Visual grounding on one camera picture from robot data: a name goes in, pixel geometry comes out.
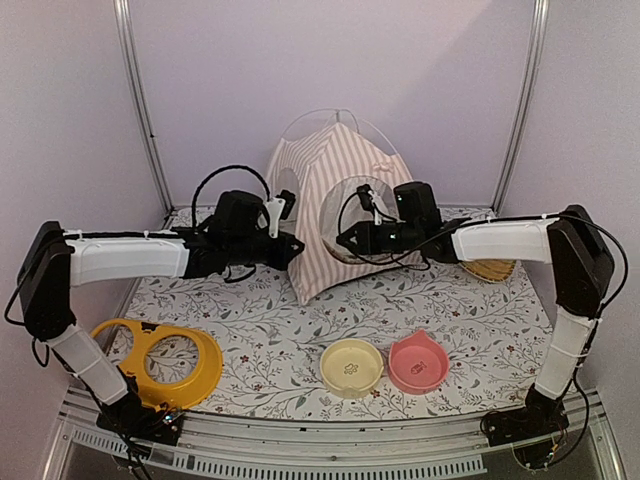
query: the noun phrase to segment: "pink bowl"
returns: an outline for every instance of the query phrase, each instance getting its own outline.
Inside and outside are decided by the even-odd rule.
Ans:
[[[423,395],[449,373],[449,356],[424,330],[391,345],[389,378],[405,393]]]

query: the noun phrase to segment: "bowl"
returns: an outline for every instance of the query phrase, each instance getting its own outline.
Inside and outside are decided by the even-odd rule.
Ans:
[[[394,343],[389,352],[389,378],[401,391],[424,395],[438,388],[449,373],[449,356],[444,349],[418,330]]]
[[[320,373],[327,389],[342,398],[362,398],[376,386],[384,362],[376,347],[347,338],[327,347],[320,359]]]

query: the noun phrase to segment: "striped fabric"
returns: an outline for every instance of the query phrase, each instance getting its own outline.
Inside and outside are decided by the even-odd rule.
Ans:
[[[339,182],[351,177],[373,177],[394,188],[412,180],[400,155],[387,155],[342,123],[335,123],[296,141],[281,139],[271,157],[267,182],[274,192],[283,178],[298,180],[295,234],[305,251],[289,264],[289,277],[301,305],[338,283],[386,268],[347,264],[334,258],[320,234],[319,217],[325,197]]]

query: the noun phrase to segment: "white wall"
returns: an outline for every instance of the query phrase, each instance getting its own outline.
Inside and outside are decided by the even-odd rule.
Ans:
[[[531,116],[505,213],[582,203],[626,246],[632,270],[587,361],[622,450],[640,478],[640,2],[552,2]],[[546,268],[531,270],[552,297]]]
[[[39,225],[157,227],[147,166],[109,1],[0,7],[0,305]],[[122,284],[83,287],[73,306],[91,328],[113,315]],[[0,478],[36,478],[67,386],[41,369],[30,337],[0,321]]]
[[[534,3],[131,2],[174,201],[190,203],[198,182],[221,165],[266,170],[289,122],[312,109],[339,107],[382,129],[413,175],[439,186],[441,203],[490,204],[522,85]],[[215,203],[225,185],[256,182],[226,174],[203,191],[203,202]]]

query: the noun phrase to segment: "yellow object with hole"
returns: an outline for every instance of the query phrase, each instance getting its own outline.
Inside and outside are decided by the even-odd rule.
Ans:
[[[170,327],[154,323],[115,318],[99,325],[91,335],[95,338],[109,327],[124,326],[133,334],[133,348],[119,365],[125,375],[135,376],[138,395],[148,407],[191,408],[216,388],[222,376],[222,351],[207,333],[192,328]],[[145,368],[145,358],[159,341],[174,335],[189,338],[198,348],[198,363],[189,376],[177,383],[158,383]]]

